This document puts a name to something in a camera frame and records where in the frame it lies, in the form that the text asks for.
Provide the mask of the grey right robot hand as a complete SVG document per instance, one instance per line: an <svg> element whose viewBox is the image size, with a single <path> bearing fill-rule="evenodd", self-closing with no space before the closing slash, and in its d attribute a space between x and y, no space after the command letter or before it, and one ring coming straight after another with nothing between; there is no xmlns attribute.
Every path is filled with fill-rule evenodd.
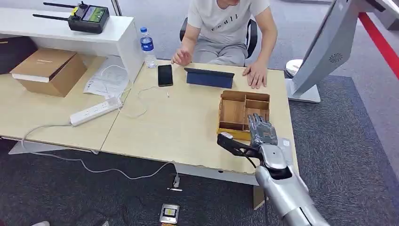
<svg viewBox="0 0 399 226"><path fill-rule="evenodd" d="M251 135L250 145L257 148L263 144L278 145L274 126L257 113L249 114L248 126Z"/></svg>

